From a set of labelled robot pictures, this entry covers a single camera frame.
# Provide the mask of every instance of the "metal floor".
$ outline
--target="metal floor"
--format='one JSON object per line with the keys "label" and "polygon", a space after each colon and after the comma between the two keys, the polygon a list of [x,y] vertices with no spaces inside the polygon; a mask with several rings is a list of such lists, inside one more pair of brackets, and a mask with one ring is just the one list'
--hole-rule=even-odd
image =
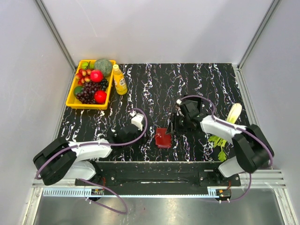
{"label": "metal floor", "polygon": [[[242,190],[234,189],[233,198]],[[101,203],[123,210],[117,198]],[[35,225],[282,225],[276,196],[271,189],[251,189],[230,204],[195,198],[126,198],[129,214],[119,215],[83,198],[42,197]]]}

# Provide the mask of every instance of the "grape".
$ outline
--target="grape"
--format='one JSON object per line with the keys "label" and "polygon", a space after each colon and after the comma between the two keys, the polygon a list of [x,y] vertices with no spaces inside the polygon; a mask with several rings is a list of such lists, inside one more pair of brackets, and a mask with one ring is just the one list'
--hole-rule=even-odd
{"label": "grape", "polygon": [[101,82],[86,82],[83,84],[82,90],[76,95],[76,98],[82,104],[97,104],[94,99],[95,92],[98,90],[106,90],[108,86],[108,81],[103,79]]}

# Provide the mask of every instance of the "red tomato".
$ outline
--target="red tomato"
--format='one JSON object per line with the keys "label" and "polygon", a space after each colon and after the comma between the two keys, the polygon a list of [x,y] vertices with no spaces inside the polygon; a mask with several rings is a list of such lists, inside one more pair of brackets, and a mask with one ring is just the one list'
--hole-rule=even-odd
{"label": "red tomato", "polygon": [[102,81],[103,79],[103,74],[100,70],[96,70],[94,69],[91,73],[90,73],[90,79],[93,81],[93,82],[100,82]]}
{"label": "red tomato", "polygon": [[94,99],[97,103],[99,104],[103,104],[106,100],[106,92],[103,91],[103,90],[99,90],[99,91],[96,91],[95,95],[94,95]]}

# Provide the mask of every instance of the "cable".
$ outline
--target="cable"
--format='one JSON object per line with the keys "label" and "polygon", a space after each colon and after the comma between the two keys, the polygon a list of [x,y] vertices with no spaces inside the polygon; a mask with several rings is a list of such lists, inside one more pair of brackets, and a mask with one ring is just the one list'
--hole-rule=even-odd
{"label": "cable", "polygon": [[[132,112],[133,110],[139,111],[139,112],[144,116],[144,118],[145,118],[145,129],[143,130],[143,132],[141,133],[141,135],[138,136],[136,139],[134,139],[134,140],[132,140],[132,141],[130,141],[130,142],[119,143],[119,144],[114,144],[114,143],[101,143],[101,142],[88,142],[88,143],[82,143],[82,144],[79,144],[79,145],[73,145],[73,146],[66,147],[66,148],[64,148],[64,149],[62,149],[62,150],[60,150],[60,151],[58,151],[57,153],[55,153],[50,159],[48,159],[48,160],[47,160],[47,161],[39,168],[39,170],[38,170],[37,173],[36,173],[35,179],[41,180],[42,178],[41,178],[41,177],[38,177],[38,176],[39,176],[39,174],[42,172],[42,170],[43,170],[43,169],[44,169],[44,168],[45,168],[52,160],[54,160],[57,156],[61,155],[63,152],[68,151],[68,150],[70,150],[70,149],[77,148],[77,147],[82,147],[82,146],[87,146],[87,145],[96,145],[96,144],[97,144],[97,145],[106,145],[106,146],[124,146],[124,145],[132,144],[132,143],[138,141],[139,139],[141,139],[141,137],[143,137],[144,134],[145,134],[146,131],[147,131],[148,120],[147,120],[146,114],[145,114],[141,109],[139,109],[139,108],[133,108],[133,109],[131,110],[131,112]],[[115,193],[115,192],[112,191],[111,189],[109,189],[109,188],[107,188],[107,187],[104,187],[104,186],[101,186],[101,185],[99,185],[99,184],[91,183],[91,182],[89,182],[89,181],[87,181],[87,180],[84,180],[84,179],[80,179],[80,180],[82,180],[82,181],[84,181],[84,182],[86,182],[86,183],[92,184],[92,185],[94,185],[94,186],[102,187],[102,188],[104,188],[104,189],[110,191],[111,193],[113,193],[113,194],[114,194],[115,196],[117,196],[117,198],[119,198],[119,199],[121,200],[121,202],[124,204],[124,206],[125,206],[125,208],[126,208],[126,212],[121,212],[121,211],[112,209],[112,208],[110,208],[110,207],[108,207],[108,206],[106,206],[106,205],[103,205],[103,204],[101,204],[101,203],[98,203],[98,202],[94,202],[94,201],[93,201],[93,203],[95,203],[95,204],[97,204],[97,205],[100,205],[100,206],[103,206],[103,207],[105,207],[105,208],[107,208],[107,209],[109,209],[109,210],[111,210],[111,211],[114,211],[114,212],[117,212],[117,213],[120,213],[120,214],[127,214],[127,213],[128,213],[128,209],[127,209],[126,203],[124,202],[124,200],[123,200],[120,196],[117,195],[117,193]]]}
{"label": "cable", "polygon": [[229,186],[228,186],[228,188],[226,188],[226,190],[228,190],[231,187],[231,181],[228,181],[228,183],[229,183]]}
{"label": "cable", "polygon": [[[237,129],[237,130],[239,130],[239,131],[241,131],[241,132],[243,132],[243,133],[249,135],[249,136],[252,137],[254,140],[256,140],[256,141],[257,141],[257,142],[258,142],[258,143],[259,143],[259,144],[267,151],[267,153],[268,153],[268,155],[269,155],[269,158],[270,158],[270,166],[273,165],[273,156],[272,156],[272,153],[271,153],[271,151],[269,150],[269,148],[268,148],[261,140],[259,140],[259,139],[258,139],[257,137],[255,137],[253,134],[251,134],[250,132],[248,132],[248,131],[246,131],[246,130],[244,130],[244,129],[241,129],[241,128],[239,128],[239,127],[235,127],[234,125],[228,124],[228,123],[226,123],[226,122],[224,122],[224,121],[222,121],[222,120],[217,120],[217,119],[215,118],[215,112],[216,112],[216,106],[215,106],[215,104],[213,104],[212,101],[210,101],[209,99],[207,99],[207,98],[205,98],[205,97],[202,97],[202,96],[199,96],[199,95],[189,95],[189,96],[182,97],[180,100],[182,101],[182,100],[184,100],[184,99],[186,99],[186,98],[190,98],[190,97],[201,98],[201,99],[203,99],[203,100],[209,102],[209,103],[212,105],[211,117],[213,118],[213,120],[214,120],[215,122],[220,123],[220,124],[222,124],[222,125],[225,125],[225,126],[227,126],[227,127],[233,128],[233,129]],[[250,173],[249,173],[249,178],[250,178],[249,185],[248,185],[248,188],[247,188],[247,190],[245,191],[245,193],[242,194],[240,197],[231,200],[231,202],[236,202],[236,201],[242,199],[242,198],[245,197],[245,195],[249,192],[250,187],[251,187],[251,183],[252,183],[252,175],[251,175]]]}
{"label": "cable", "polygon": [[120,201],[123,203],[123,205],[124,205],[124,207],[125,207],[125,212],[122,212],[122,211],[119,211],[119,210],[115,210],[115,209],[113,209],[113,208],[111,208],[111,207],[109,207],[109,206],[107,206],[107,205],[103,205],[103,204],[101,204],[101,203],[99,203],[99,202],[95,202],[95,201],[93,201],[93,200],[90,200],[90,202],[92,202],[92,203],[94,203],[94,204],[96,204],[96,205],[100,205],[100,206],[102,206],[102,207],[104,207],[104,208],[106,208],[106,209],[108,209],[108,210],[111,210],[111,211],[116,212],[116,213],[119,213],[119,214],[125,215],[125,214],[128,213],[128,207],[127,207],[126,203],[125,203],[124,200],[123,200],[117,193],[115,193],[113,190],[111,190],[111,189],[108,188],[108,187],[105,187],[105,186],[102,186],[102,185],[99,185],[99,184],[96,184],[96,183],[89,182],[89,181],[87,181],[87,180],[85,180],[85,179],[79,179],[79,180],[81,180],[81,181],[83,181],[83,182],[85,182],[85,183],[87,183],[87,184],[91,184],[91,185],[93,185],[93,186],[97,186],[97,187],[103,188],[103,189],[105,189],[105,190],[108,190],[108,191],[111,192],[112,194],[114,194],[114,195],[115,195],[117,198],[119,198]]}

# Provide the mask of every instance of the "yellow plastic basket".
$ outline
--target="yellow plastic basket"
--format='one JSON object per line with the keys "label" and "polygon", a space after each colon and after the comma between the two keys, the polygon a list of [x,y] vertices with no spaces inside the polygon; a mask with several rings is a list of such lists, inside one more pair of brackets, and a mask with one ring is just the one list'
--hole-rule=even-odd
{"label": "yellow plastic basket", "polygon": [[[82,65],[83,62],[90,62],[91,65],[94,65],[94,63],[96,62],[96,60],[81,60],[79,62],[79,65],[78,65],[76,73],[78,73],[78,71],[81,68],[81,65]],[[112,65],[116,64],[115,60],[110,60],[110,62],[112,63]],[[100,110],[107,109],[108,108],[109,96],[111,94],[111,90],[112,90],[112,86],[113,86],[113,72],[106,79],[109,81],[109,85],[108,85],[108,88],[106,89],[107,98],[106,98],[105,103],[102,104],[102,105],[100,105],[100,104],[90,105],[90,104],[82,104],[78,99],[76,99],[75,95],[73,94],[74,88],[76,88],[78,86],[78,84],[77,84],[78,83],[78,79],[76,79],[75,76],[74,76],[71,89],[70,89],[69,94],[67,96],[66,106],[69,106],[72,109],[100,109]]]}

